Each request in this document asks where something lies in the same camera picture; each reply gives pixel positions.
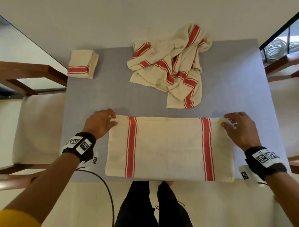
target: crumpled towel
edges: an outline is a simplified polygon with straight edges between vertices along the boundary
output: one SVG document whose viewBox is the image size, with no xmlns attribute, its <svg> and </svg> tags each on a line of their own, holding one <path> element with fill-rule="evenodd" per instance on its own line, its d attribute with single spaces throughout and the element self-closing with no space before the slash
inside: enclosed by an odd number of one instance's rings
<svg viewBox="0 0 299 227">
<path fill-rule="evenodd" d="M 196 24 L 179 29 L 172 37 L 153 42 L 134 43 L 134 71 L 130 82 L 168 92 L 166 108 L 191 108 L 202 98 L 198 52 L 210 48 L 212 41 Z"/>
<path fill-rule="evenodd" d="M 73 50 L 68 64 L 68 76 L 93 79 L 99 55 L 93 50 Z"/>
<path fill-rule="evenodd" d="M 117 115 L 109 131 L 107 176 L 154 180 L 234 180 L 224 118 Z"/>
</svg>

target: black wristband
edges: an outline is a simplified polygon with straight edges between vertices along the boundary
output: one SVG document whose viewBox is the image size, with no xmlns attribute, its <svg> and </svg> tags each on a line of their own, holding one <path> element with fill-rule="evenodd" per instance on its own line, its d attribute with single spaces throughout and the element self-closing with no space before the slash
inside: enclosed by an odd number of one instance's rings
<svg viewBox="0 0 299 227">
<path fill-rule="evenodd" d="M 265 176 L 287 172 L 281 159 L 274 152 L 268 151 L 263 146 L 251 147 L 245 151 L 246 162 L 249 168 L 257 174 L 263 181 Z"/>
<path fill-rule="evenodd" d="M 95 142 L 96 139 L 93 134 L 79 132 L 62 147 L 62 153 L 72 153 L 76 155 L 81 162 L 87 162 L 93 158 Z"/>
</svg>

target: gray tabletop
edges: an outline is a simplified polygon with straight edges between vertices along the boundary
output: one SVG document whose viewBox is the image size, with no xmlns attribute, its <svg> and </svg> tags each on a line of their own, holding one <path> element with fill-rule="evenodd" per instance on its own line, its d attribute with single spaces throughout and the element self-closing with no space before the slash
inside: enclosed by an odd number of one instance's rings
<svg viewBox="0 0 299 227">
<path fill-rule="evenodd" d="M 99 54 L 99 62 L 93 80 L 68 78 L 62 145 L 80 132 L 85 119 L 97 110 L 112 108 L 120 115 L 156 117 L 222 117 L 245 111 L 256 122 L 263 146 L 288 163 L 256 40 L 218 41 L 199 54 L 203 69 L 202 101 L 190 109 L 166 109 L 166 92 L 129 82 L 132 71 L 126 62 L 132 58 L 132 47 L 95 52 Z M 107 133 L 99 139 L 94 147 L 99 153 L 94 172 L 105 181 L 131 181 L 131 178 L 105 175 L 108 136 Z M 233 150 L 236 178 L 241 178 L 238 167 L 246 164 L 245 156 L 238 147 Z M 71 181 L 97 179 L 91 174 L 75 172 Z"/>
</svg>

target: black pants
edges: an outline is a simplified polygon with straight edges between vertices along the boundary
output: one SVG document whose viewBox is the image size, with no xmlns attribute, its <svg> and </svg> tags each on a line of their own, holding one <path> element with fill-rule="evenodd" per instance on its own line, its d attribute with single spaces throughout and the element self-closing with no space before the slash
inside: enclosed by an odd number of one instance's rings
<svg viewBox="0 0 299 227">
<path fill-rule="evenodd" d="M 134 181 L 119 209 L 115 227 L 156 227 L 155 209 L 150 203 L 149 181 Z M 159 226 L 192 227 L 187 211 L 178 203 L 167 183 L 158 188 Z"/>
</svg>

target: wooden chair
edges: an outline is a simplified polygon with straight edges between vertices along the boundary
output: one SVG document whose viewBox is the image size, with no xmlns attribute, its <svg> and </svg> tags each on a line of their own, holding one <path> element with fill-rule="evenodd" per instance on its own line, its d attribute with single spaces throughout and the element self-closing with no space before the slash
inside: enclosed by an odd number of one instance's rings
<svg viewBox="0 0 299 227">
<path fill-rule="evenodd" d="M 271 76 L 299 65 L 299 52 L 288 54 L 265 68 L 283 143 L 293 173 L 299 174 L 299 70 L 291 75 Z"/>
<path fill-rule="evenodd" d="M 42 77 L 67 85 L 68 77 L 49 65 L 0 62 L 0 84 L 25 95 L 13 145 L 14 164 L 0 168 L 0 190 L 26 188 L 42 171 L 12 173 L 45 169 L 59 156 L 65 93 L 38 94 L 17 80 Z"/>
</svg>

